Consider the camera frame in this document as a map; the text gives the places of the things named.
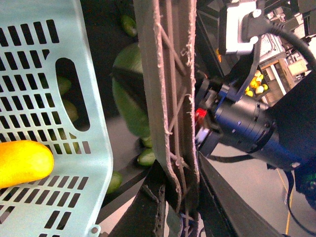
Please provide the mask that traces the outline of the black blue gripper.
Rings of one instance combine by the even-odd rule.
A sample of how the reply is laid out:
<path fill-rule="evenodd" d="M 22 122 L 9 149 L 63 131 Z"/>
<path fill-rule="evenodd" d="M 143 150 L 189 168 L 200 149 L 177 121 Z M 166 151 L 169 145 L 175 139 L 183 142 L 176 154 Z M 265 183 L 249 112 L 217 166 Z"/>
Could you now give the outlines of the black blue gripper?
<path fill-rule="evenodd" d="M 224 97 L 220 84 L 208 78 L 196 85 L 196 149 L 211 158 L 217 144 L 238 149 L 237 157 L 215 157 L 219 162 L 259 159 L 274 168 L 293 170 L 303 160 L 281 144 L 277 121 L 268 105 L 245 95 L 237 102 Z"/>

